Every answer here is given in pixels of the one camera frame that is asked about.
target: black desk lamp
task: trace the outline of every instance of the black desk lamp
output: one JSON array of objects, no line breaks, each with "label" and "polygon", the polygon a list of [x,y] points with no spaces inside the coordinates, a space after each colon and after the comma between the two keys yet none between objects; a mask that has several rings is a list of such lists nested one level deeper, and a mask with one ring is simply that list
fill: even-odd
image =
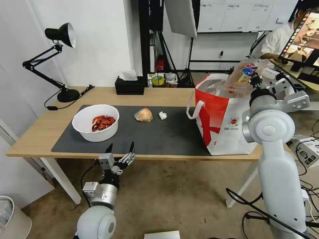
[{"label": "black desk lamp", "polygon": [[[26,68],[27,70],[35,73],[39,77],[45,79],[46,81],[50,82],[51,84],[58,87],[61,92],[57,95],[57,99],[60,102],[71,102],[75,101],[80,97],[80,93],[77,90],[68,89],[65,87],[65,84],[59,83],[55,81],[54,79],[51,79],[44,75],[43,73],[37,71],[35,67],[37,65],[40,65],[42,62],[45,62],[46,60],[49,60],[50,58],[54,57],[55,55],[58,55],[62,52],[62,44],[59,43],[59,41],[62,41],[69,47],[75,48],[75,34],[73,31],[73,27],[71,23],[65,23],[63,24],[59,29],[54,28],[47,28],[45,30],[45,35],[47,38],[51,39],[53,43],[56,43],[53,47],[46,50],[45,52],[41,53],[40,55],[37,55],[36,57],[23,62],[22,66]],[[56,50],[56,53],[52,54],[51,56],[48,56],[46,58],[40,58],[40,56],[52,51],[53,49]]]}]

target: black tissue box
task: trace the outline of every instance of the black tissue box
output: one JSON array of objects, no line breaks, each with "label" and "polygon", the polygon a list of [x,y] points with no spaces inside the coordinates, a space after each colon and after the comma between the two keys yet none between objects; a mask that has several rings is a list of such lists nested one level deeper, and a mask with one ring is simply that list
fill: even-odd
[{"label": "black tissue box", "polygon": [[144,95],[143,77],[138,76],[137,81],[125,81],[118,76],[115,89],[117,95]]}]

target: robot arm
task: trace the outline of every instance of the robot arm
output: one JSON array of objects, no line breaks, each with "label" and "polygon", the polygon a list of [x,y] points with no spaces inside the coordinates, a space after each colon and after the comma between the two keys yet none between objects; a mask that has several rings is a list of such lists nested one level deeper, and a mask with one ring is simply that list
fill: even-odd
[{"label": "robot arm", "polygon": [[[247,142],[257,142],[263,148],[258,170],[267,213],[306,234],[297,165],[294,158],[285,152],[283,144],[295,132],[295,124],[287,113],[309,107],[310,102],[304,91],[278,101],[270,90],[283,81],[266,89],[254,85],[250,109],[243,114],[243,133]],[[270,226],[275,238],[300,238],[273,220],[270,220]]]},{"label": "robot arm", "polygon": [[86,182],[82,189],[92,207],[87,209],[77,222],[79,239],[109,239],[115,231],[116,219],[113,210],[120,187],[120,175],[136,156],[133,142],[129,153],[122,158],[114,158],[111,150],[112,146],[109,147],[108,152],[99,157],[103,169],[103,180]]}]

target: white shirt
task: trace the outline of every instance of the white shirt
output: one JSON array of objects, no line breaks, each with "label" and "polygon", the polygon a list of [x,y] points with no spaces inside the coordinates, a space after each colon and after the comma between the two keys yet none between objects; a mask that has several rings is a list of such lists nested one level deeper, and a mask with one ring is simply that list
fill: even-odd
[{"label": "white shirt", "polygon": [[253,56],[260,58],[266,53],[280,55],[293,32],[293,22],[277,28],[266,36],[266,38],[260,43],[259,47],[256,47],[253,52]]}]

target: shopping bag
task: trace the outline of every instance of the shopping bag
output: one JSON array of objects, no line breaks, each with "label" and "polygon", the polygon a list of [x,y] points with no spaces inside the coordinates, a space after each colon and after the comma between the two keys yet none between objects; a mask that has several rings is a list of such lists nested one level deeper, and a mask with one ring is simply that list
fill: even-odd
[{"label": "shopping bag", "polygon": [[193,115],[189,108],[193,99],[190,96],[187,116],[196,119],[197,126],[211,155],[250,154],[257,143],[247,143],[242,132],[242,114],[249,109],[249,97],[223,98],[219,92],[210,92],[209,87],[227,74],[210,74],[195,87],[196,107]]}]

